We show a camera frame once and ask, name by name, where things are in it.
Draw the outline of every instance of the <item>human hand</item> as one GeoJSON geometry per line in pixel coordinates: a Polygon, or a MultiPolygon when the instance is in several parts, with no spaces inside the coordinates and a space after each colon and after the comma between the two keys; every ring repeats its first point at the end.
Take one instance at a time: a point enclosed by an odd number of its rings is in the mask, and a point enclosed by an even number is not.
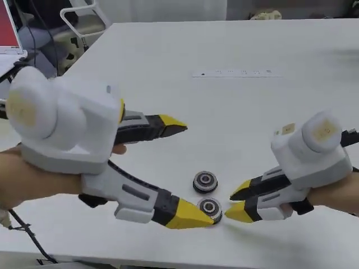
{"type": "Polygon", "coordinates": [[[313,206],[359,215],[359,173],[353,172],[338,182],[312,189],[308,200],[313,206]]]}
{"type": "MultiPolygon", "coordinates": [[[[115,146],[112,152],[124,154],[126,147],[115,146]]],[[[9,210],[27,200],[81,192],[81,175],[51,173],[36,168],[22,159],[19,147],[0,152],[1,209],[9,210]]]]}

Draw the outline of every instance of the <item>white tabletop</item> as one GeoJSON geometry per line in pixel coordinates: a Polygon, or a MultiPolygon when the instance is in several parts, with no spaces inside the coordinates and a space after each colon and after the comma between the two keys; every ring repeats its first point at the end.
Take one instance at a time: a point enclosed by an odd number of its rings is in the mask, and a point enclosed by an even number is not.
{"type": "MultiPolygon", "coordinates": [[[[356,20],[115,24],[69,74],[117,83],[126,108],[188,124],[179,135],[128,147],[114,157],[133,175],[197,202],[198,171],[215,173],[213,197],[227,209],[244,180],[275,166],[277,126],[332,109],[359,127],[356,20]],[[277,69],[281,78],[192,78],[193,71],[277,69]]],[[[9,147],[16,138],[2,140],[9,147]]],[[[358,147],[349,149],[359,165],[358,147]]],[[[287,221],[168,230],[118,221],[115,204],[90,209],[76,197],[27,202],[17,212],[61,259],[135,265],[271,269],[357,268],[359,219],[317,208],[287,221]]],[[[0,251],[36,253],[26,234],[0,229],[0,251]]]]}

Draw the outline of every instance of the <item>metal bearing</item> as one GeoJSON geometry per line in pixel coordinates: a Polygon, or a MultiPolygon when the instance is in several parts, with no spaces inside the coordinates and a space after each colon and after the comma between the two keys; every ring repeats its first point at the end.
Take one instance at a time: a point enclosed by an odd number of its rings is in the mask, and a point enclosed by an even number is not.
{"type": "Polygon", "coordinates": [[[213,225],[222,219],[222,206],[214,198],[201,199],[197,203],[197,207],[214,221],[213,225]]]}
{"type": "Polygon", "coordinates": [[[193,180],[193,188],[196,192],[207,194],[214,191],[218,186],[216,176],[207,171],[202,171],[196,174],[193,180]]]}

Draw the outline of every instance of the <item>power strip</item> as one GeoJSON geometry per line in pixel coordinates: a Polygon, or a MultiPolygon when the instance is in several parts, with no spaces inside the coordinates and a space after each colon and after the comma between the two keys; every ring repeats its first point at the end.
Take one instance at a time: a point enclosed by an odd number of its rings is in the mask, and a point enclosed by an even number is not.
{"type": "Polygon", "coordinates": [[[228,69],[212,71],[196,71],[192,77],[283,77],[273,70],[246,70],[246,69],[228,69]]]}

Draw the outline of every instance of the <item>laptop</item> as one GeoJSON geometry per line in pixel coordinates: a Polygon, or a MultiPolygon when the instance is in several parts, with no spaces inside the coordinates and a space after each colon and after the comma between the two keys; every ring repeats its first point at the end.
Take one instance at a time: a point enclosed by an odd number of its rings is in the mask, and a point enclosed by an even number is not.
{"type": "Polygon", "coordinates": [[[0,77],[23,57],[27,52],[20,44],[7,0],[0,0],[0,77]]]}

